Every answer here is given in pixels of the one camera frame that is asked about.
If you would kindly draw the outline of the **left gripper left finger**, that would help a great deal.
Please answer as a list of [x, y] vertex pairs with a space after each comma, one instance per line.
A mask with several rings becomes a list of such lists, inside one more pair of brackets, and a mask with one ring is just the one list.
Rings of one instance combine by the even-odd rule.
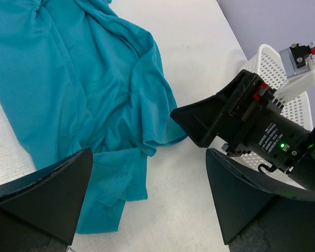
[[67, 251], [92, 164], [86, 148], [0, 185], [0, 251]]

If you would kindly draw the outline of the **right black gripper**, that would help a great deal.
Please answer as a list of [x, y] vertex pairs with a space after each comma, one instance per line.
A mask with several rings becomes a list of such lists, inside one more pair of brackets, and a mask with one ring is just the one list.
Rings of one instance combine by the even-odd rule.
[[215, 95], [174, 109], [171, 118], [199, 147], [219, 136], [228, 156], [254, 152], [267, 171], [288, 173], [305, 154], [311, 132], [281, 115], [274, 92], [259, 75], [242, 70]]

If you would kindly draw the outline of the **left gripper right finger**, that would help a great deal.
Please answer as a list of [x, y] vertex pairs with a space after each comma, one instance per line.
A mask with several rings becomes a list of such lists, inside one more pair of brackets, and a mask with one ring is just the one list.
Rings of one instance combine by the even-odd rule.
[[216, 149], [206, 170], [230, 251], [315, 251], [315, 192], [250, 169]]

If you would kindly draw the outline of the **white perforated plastic basket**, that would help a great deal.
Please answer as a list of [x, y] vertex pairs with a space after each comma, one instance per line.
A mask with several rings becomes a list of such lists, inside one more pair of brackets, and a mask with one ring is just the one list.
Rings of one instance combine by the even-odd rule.
[[[279, 89], [287, 79], [279, 53], [267, 44], [260, 45], [257, 53], [241, 69], [257, 73], [275, 89]], [[309, 131], [313, 129], [309, 98], [306, 92], [286, 103], [281, 115]], [[235, 157], [234, 160], [255, 171], [258, 170], [258, 165], [269, 164], [254, 152]]]

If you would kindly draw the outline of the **dark teal t shirt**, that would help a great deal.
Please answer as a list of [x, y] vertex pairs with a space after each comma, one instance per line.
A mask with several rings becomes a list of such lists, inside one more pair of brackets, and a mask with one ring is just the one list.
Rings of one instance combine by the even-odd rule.
[[109, 1], [0, 1], [0, 104], [37, 169], [90, 148], [77, 233], [116, 232], [147, 159], [185, 139], [153, 36]]

